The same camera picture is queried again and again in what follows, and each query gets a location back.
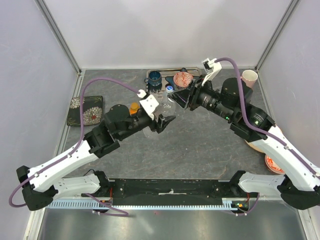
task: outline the white bracket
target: white bracket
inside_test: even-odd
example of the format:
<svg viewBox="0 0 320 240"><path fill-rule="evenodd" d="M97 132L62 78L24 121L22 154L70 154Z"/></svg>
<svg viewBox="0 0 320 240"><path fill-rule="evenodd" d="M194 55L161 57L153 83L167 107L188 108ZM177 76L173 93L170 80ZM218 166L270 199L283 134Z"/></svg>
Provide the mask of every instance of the white bracket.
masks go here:
<svg viewBox="0 0 320 240"><path fill-rule="evenodd" d="M149 95L146 99L140 101L141 106L145 110L145 112L149 115L149 117L154 120L155 115L154 112L156 108L159 106L159 102L153 95Z"/></svg>
<svg viewBox="0 0 320 240"><path fill-rule="evenodd" d="M221 63L220 62L215 62L217 60L216 58L214 59L209 59L207 58L206 60L203 60L201 63L204 66L204 69L206 71L206 76L204 77L202 81L202 86L205 85L207 81L211 81L214 79L214 77L220 72L222 69Z"/></svg>
<svg viewBox="0 0 320 240"><path fill-rule="evenodd" d="M93 194L100 188L100 181L96 175L90 174L80 177L62 178L53 186L54 189L58 190L53 199L59 199L83 193Z"/></svg>

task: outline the dark blue cup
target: dark blue cup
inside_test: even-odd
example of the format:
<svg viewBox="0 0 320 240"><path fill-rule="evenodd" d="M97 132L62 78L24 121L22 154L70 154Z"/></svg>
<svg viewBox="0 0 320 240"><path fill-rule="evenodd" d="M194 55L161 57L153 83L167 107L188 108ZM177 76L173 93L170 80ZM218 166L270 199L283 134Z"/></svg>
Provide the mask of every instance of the dark blue cup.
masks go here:
<svg viewBox="0 0 320 240"><path fill-rule="evenodd" d="M158 71L151 71L148 77L145 79L148 83L148 91L152 93L158 93L162 88L162 76Z"/></svg>

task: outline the wire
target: wire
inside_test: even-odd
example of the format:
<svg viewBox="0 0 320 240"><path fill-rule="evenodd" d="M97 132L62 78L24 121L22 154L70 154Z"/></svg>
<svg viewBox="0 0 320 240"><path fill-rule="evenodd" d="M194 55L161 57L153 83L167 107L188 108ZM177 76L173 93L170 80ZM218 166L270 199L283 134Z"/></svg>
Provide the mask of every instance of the wire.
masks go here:
<svg viewBox="0 0 320 240"><path fill-rule="evenodd" d="M15 196L15 194L17 193L17 191L22 188L26 183L30 182L32 179L34 179L36 177L36 175L39 175L41 173L43 173L44 171L48 170L49 168L51 168L52 166L54 165L57 165L58 163L61 163L63 160L67 159L67 158L70 158L72 157L72 154L80 147L80 145L82 144L83 142L83 138L84 138L84 135L85 135L85 127L84 127L84 118L83 118L83 113L84 113L84 106L83 106L83 103L84 103L84 96L85 96L85 91L87 89L87 87L94 83L94 82L97 82L97 81L109 81L109 82L113 82L113 83L116 83L116 84L119 84L123 87L125 87L126 89L129 89L130 91L136 93L136 94L139 94L139 90L135 89L134 87L131 87L130 85L120 81L120 80L117 80L117 79L113 79L113 78L110 78L110 77L98 77L98 78L93 78L91 79L83 88L82 90L82 93L81 93L81 96L80 96L80 128L81 128L81 133L80 133L80 139L79 141L76 143L74 149L72 149L67 155L61 157L60 159L58 159L57 161L45 166L44 168L40 169L38 172L36 172L34 175L31 175L30 177L28 177L26 180L24 180L23 182L21 182L13 191L12 193L10 194L9 196L9 205L13 208L21 208L21 207L24 207L26 206L27 204L26 203L23 203L23 204L14 204L13 203L13 198Z"/></svg>
<svg viewBox="0 0 320 240"><path fill-rule="evenodd" d="M283 141L282 139L280 139L279 137L273 135L272 133L270 132L267 132L265 130L262 130L258 127L255 127L253 125L250 124L250 122L248 121L248 117L247 117L247 112L246 112L246 104L245 104L245 96L244 96L244 90L243 90L243 87L242 87L242 80L241 80L241 75L240 75L240 72L239 72L239 68L236 64L236 62L229 58L229 57L221 57L221 58L218 58L217 60L215 60L214 62L215 63L218 63L218 62L221 62L221 61L228 61L232 64L233 68L234 68L234 71L235 71L235 75L236 75L236 79L237 79L237 83L238 83L238 90L239 90L239 99L240 99L240 106L241 106L241 111L242 111L242 118L245 122L245 124L252 130L258 132L258 133L262 133L264 135L267 135L271 138L273 138L274 140L276 140L277 142L279 142L281 145L283 145L284 147L287 146L287 143L285 141ZM311 167L309 166L308 163L306 163L303 158L293 149L290 149L288 148L288 150L312 173L314 174L315 176L316 175L316 171Z"/></svg>
<svg viewBox="0 0 320 240"><path fill-rule="evenodd" d="M83 176L87 175L90 171L93 171L93 173L95 173L96 171L94 169L89 169Z"/></svg>
<svg viewBox="0 0 320 240"><path fill-rule="evenodd" d="M92 196L92 195L89 194L89 193L85 193L85 195L89 196L90 198L92 198L93 200L95 200L96 202L98 202L99 204L105 206L105 207L108 208L108 209L111 209L111 210L114 210L114 211L116 211L116 212L122 213L122 214L104 213L104 212L100 212L100 211L95 211L95 210L93 210L92 212L93 212L94 214L106 215L106 216L114 216L114 217L128 217L128 216L129 216L129 213L128 213L128 212L123 211L123 210L120 210L120 209L117 209L117 208L114 208L114 207L110 206L110 204L107 204L107 203L104 203L104 202L100 201L99 199L95 198L94 196Z"/></svg>
<svg viewBox="0 0 320 240"><path fill-rule="evenodd" d="M249 200L250 200L250 194L247 192L247 193L246 193L246 201L245 201L244 204L248 203Z"/></svg>
<svg viewBox="0 0 320 240"><path fill-rule="evenodd" d="M258 192L252 208L250 208L250 206L249 206L249 210L246 211L246 212L243 212L243 213L233 213L233 212L229 212L229 211L223 211L223 212L226 213L226 214L231 214L231 215L235 215L235 216L246 216L248 213L252 212L255 209L255 207L257 206L259 198L260 198L260 193Z"/></svg>

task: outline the paper cup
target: paper cup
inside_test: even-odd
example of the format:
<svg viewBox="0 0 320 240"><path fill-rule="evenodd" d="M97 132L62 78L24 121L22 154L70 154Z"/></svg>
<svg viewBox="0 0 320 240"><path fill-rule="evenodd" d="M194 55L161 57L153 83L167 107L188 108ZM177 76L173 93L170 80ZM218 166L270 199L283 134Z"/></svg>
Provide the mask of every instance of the paper cup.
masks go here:
<svg viewBox="0 0 320 240"><path fill-rule="evenodd" d="M242 80L252 89L258 79L258 74L253 70L244 70L242 73Z"/></svg>

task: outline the floral pattern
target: floral pattern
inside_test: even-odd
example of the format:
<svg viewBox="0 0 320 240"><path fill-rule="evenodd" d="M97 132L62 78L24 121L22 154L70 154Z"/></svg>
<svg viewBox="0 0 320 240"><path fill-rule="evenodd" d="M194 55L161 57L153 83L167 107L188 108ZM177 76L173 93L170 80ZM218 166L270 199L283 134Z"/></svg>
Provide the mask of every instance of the floral pattern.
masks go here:
<svg viewBox="0 0 320 240"><path fill-rule="evenodd" d="M71 99L70 108L71 109L77 109L80 107L80 97L73 97Z"/></svg>
<svg viewBox="0 0 320 240"><path fill-rule="evenodd" d="M102 116L102 108L92 107L83 113L84 125L93 125L100 123Z"/></svg>

